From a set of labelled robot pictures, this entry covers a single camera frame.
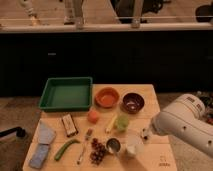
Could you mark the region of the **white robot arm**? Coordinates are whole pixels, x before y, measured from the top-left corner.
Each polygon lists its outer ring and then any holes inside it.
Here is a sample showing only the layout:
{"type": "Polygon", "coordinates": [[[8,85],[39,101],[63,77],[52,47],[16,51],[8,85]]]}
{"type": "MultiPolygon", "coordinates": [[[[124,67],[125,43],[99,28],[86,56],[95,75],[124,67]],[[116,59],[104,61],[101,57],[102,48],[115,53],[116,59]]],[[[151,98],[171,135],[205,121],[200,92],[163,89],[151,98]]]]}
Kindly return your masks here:
{"type": "Polygon", "coordinates": [[[205,111],[198,97],[183,94],[156,114],[143,133],[171,134],[213,158],[213,126],[201,120],[205,111]]]}

